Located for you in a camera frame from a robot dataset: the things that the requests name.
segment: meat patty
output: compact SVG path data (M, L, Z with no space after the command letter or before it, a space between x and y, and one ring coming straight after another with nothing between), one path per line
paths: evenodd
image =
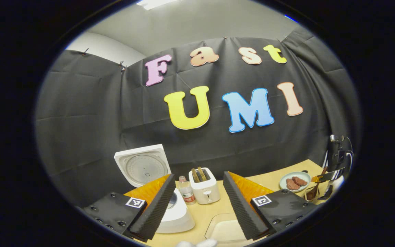
M298 184L299 186L306 186L306 185L307 185L307 182L304 181L304 180L302 180L302 179L299 178L299 177L292 177L292 180L293 180L296 184Z
M288 178L288 179L286 180L286 185L287 185L287 188L290 189L290 190L297 190L297 189L300 188L300 186L299 186L298 184L296 184L296 183L295 183L292 179L290 179L290 178Z

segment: ceiling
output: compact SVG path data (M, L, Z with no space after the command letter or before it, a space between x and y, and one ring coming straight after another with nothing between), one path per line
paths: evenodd
M145 10L133 4L89 30L113 38L145 56L203 39L284 39L298 23L249 0L179 0Z

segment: wooden table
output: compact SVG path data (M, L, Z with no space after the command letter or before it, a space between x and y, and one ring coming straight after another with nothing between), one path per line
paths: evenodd
M311 177L315 175L320 175L323 169L315 164L311 160L306 160L301 163L292 165L290 167L286 167L284 169L276 170L274 172L268 172L260 175L255 175L251 177L247 177L249 180L261 184L266 188L269 188L273 191L278 191L281 188L279 187L279 181L281 177L290 173L290 172L301 172L302 170L307 170ZM195 226L194 228L182 232L182 233L156 233L152 240L148 240L147 243L143 243L153 247L174 247L180 241L188 241L193 244L197 244L206 240L205 233L207 231L208 226L210 225L211 220L214 216L218 214L229 214L234 213L232 209L231 203L229 201L229 197L226 194L223 181L217 181L217 186L220 192L220 200L218 202L207 204L207 205L200 205L199 203L195 203L194 205L189 205L188 210L190 211L191 215L193 216ZM310 183L307 188L315 186L315 183ZM326 189L327 183L321 183L319 185L319 190L323 193ZM299 196L302 196L303 191L296 193ZM252 239L248 241L241 241L237 243L228 243L228 244L218 244L220 247L241 247L253 242Z

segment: toaster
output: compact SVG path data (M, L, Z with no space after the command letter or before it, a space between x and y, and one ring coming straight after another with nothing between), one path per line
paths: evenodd
M188 172L188 180L193 189L194 198L199 204L209 204L220 200L220 193L217 187L217 181L211 173L210 169L203 167L202 171L208 176L207 181L196 183L193 179L192 171Z

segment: bottle label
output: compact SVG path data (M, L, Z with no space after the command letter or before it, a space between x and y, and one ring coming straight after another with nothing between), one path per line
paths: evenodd
M191 203L194 201L194 195L193 192L190 193L183 193L182 198L184 198L184 201Z

